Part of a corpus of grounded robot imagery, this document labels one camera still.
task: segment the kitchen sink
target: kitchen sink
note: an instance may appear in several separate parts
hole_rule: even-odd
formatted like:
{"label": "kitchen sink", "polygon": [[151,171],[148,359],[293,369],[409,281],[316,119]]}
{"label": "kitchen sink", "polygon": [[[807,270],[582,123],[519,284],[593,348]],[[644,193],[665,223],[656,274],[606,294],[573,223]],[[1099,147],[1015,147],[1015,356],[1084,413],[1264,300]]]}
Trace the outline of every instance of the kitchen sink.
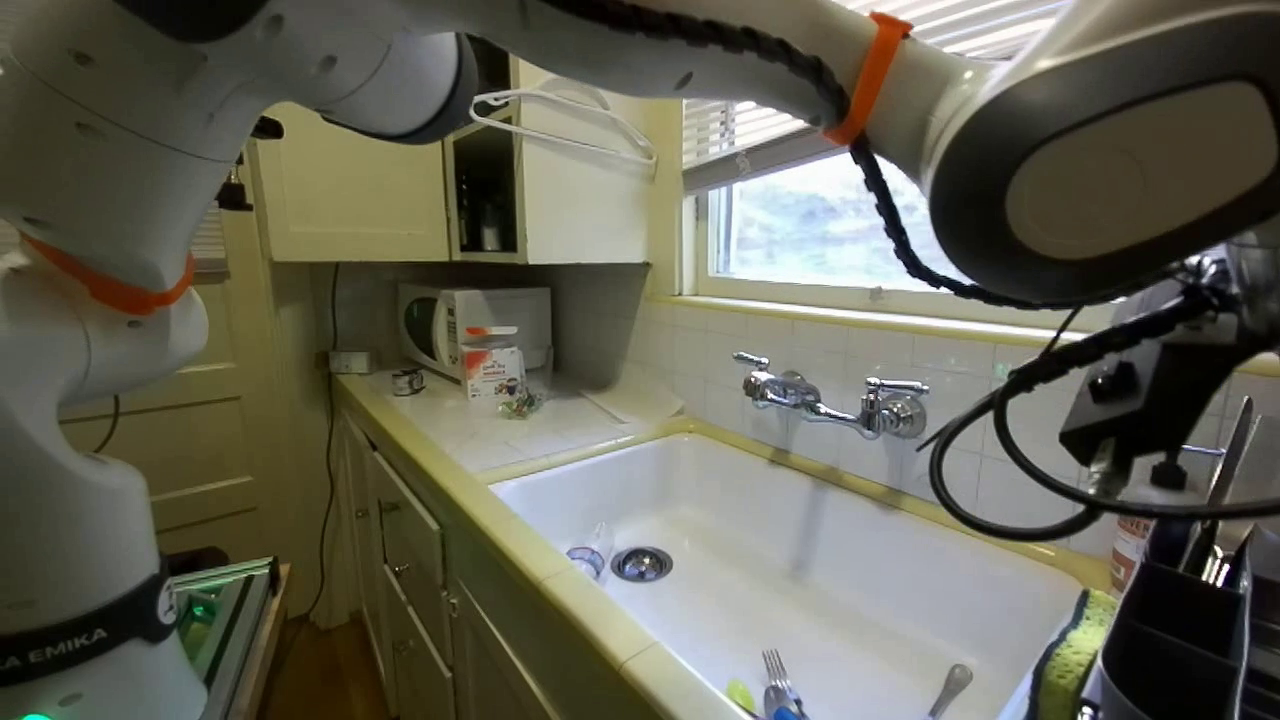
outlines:
{"label": "kitchen sink", "polygon": [[762,689],[778,647],[807,714],[1019,714],[1080,582],[1046,563],[680,430],[491,482],[702,684]]}

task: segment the backsplash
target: backsplash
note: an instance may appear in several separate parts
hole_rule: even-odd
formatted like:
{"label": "backsplash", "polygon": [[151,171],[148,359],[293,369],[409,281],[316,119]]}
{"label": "backsplash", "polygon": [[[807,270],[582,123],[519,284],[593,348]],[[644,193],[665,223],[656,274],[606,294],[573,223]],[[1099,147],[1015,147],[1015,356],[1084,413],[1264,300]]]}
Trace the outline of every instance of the backsplash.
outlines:
{"label": "backsplash", "polygon": [[[689,413],[727,430],[787,446],[803,461],[903,489],[931,500],[928,457],[899,438],[863,438],[850,428],[812,424],[777,407],[753,407],[738,393],[742,371],[732,352],[762,352],[777,369],[803,371],[824,402],[854,407],[863,374],[925,379],[928,428],[972,407],[1009,369],[1033,359],[1037,343],[963,338],[906,329],[850,329],[833,319],[766,316],[712,303],[644,303],[632,364],[656,371]],[[1010,402],[1015,438],[1054,476],[1080,476],[1076,461],[1054,443],[1080,374],[1046,382]],[[1280,407],[1280,382],[1268,374],[1235,374],[1195,428],[1195,443],[1221,443],[1223,414],[1239,394],[1256,394],[1261,413]],[[949,457],[952,491],[980,516],[1001,524],[1046,524],[1070,512],[1058,496],[1024,478],[997,446],[990,424],[972,424]],[[1070,551],[1104,557],[1117,524],[1065,540]]]}

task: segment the window frame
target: window frame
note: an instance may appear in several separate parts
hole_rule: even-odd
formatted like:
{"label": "window frame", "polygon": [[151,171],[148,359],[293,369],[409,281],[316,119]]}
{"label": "window frame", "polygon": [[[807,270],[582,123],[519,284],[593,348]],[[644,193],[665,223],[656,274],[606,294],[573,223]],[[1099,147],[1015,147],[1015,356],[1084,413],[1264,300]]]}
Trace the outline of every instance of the window frame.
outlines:
{"label": "window frame", "polygon": [[[903,316],[903,319],[954,319],[954,323],[1003,323],[1003,329],[1054,329],[1066,312],[1019,312],[997,308],[980,300],[954,300],[952,292],[928,289],[880,289],[880,284],[803,284],[803,281],[736,281],[715,274],[715,244],[727,244],[720,231],[732,216],[732,183],[683,197],[683,294],[692,300],[742,300],[742,303],[782,303],[812,312],[870,312],[870,316]],[[1106,329],[1112,303],[1092,303],[1076,316],[1070,329]]]}

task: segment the toothbrush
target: toothbrush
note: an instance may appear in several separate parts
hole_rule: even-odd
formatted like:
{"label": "toothbrush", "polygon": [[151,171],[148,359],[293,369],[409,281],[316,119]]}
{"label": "toothbrush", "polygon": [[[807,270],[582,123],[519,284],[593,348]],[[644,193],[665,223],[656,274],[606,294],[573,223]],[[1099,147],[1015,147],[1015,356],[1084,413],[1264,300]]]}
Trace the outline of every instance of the toothbrush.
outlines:
{"label": "toothbrush", "polygon": [[807,720],[799,693],[787,678],[782,650],[762,647],[762,720]]}

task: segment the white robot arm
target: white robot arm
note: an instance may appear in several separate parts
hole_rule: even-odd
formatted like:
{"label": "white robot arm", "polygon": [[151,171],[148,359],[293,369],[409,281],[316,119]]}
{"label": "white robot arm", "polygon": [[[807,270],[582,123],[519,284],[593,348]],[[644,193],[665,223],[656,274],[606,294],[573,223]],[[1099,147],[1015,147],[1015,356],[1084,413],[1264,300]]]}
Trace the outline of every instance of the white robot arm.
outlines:
{"label": "white robot arm", "polygon": [[[57,407],[203,338],[189,241],[275,101],[382,138],[462,123],[488,36],[637,94],[835,123],[876,23],[824,0],[17,0],[0,46],[0,714],[201,714],[156,609],[148,491]],[[990,294],[1089,303],[1280,209],[1280,0],[1080,0],[1015,62],[903,44],[863,133]]]}

